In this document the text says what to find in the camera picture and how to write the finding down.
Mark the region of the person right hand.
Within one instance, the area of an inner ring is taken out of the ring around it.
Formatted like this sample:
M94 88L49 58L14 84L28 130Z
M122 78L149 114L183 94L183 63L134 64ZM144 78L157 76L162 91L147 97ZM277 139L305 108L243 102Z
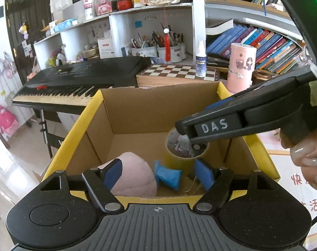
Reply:
M281 145L290 149L291 160L301 168L305 180L317 190L317 128L298 143L291 141L280 130Z

